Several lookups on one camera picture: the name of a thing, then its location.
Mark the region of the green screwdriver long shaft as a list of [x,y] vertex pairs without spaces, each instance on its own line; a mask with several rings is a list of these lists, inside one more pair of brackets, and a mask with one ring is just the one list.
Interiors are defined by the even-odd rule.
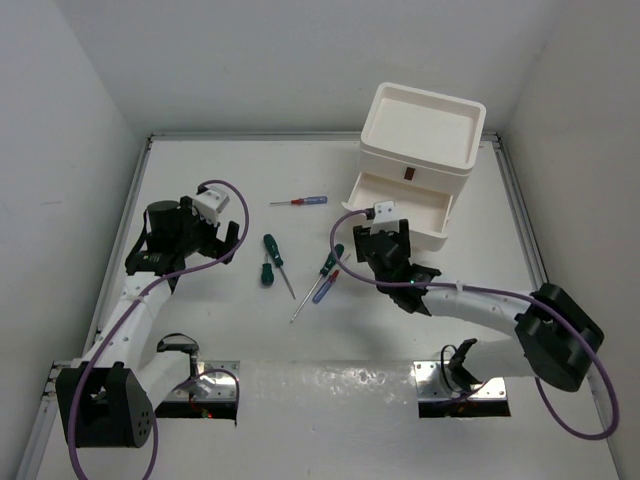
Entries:
[[337,258],[341,258],[342,257],[342,255],[344,253],[344,249],[345,249],[344,245],[341,244],[341,243],[338,243],[336,245],[336,253],[337,253],[337,255],[334,255],[332,252],[330,252],[328,254],[324,264],[322,265],[322,267],[319,270],[319,274],[318,274],[318,277],[317,277],[316,281],[314,282],[312,287],[309,289],[309,291],[307,292],[306,296],[304,297],[304,299],[302,300],[302,302],[300,303],[300,305],[298,306],[298,308],[294,312],[293,316],[291,317],[291,319],[290,319],[291,323],[293,323],[296,320],[296,318],[299,316],[299,314],[301,313],[302,309],[304,308],[306,303],[311,298],[312,294],[318,288],[320,282],[322,280],[325,280],[326,277],[329,275],[329,273],[332,271],[333,267],[337,263]]

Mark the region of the white three-drawer storage box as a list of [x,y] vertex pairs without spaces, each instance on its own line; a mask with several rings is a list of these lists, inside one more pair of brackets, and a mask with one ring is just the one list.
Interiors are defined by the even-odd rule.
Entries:
[[385,82],[360,135],[348,211],[392,201],[420,248],[442,249],[454,205],[475,166],[483,104]]

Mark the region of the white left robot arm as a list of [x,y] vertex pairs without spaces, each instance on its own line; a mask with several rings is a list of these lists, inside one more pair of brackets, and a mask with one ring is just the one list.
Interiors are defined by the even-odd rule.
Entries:
[[195,197],[151,203],[125,259],[125,282],[111,317],[78,364],[65,368],[56,395],[65,437],[76,448],[140,448],[152,415],[192,374],[191,347],[162,347],[150,361],[143,350],[162,306],[193,254],[229,263],[239,226],[218,238],[227,194],[212,188]]

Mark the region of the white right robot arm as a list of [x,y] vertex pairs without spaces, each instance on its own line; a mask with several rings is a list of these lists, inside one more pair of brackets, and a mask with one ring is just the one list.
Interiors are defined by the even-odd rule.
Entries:
[[356,226],[353,238],[358,262],[368,264],[377,290],[400,309],[467,321],[517,341],[516,349],[463,341],[444,366],[449,389],[468,392],[493,377],[537,376],[559,390],[579,390],[592,365],[588,353],[599,350],[604,334],[561,287],[545,283],[519,298],[432,287],[441,272],[411,262],[407,221],[395,231]]

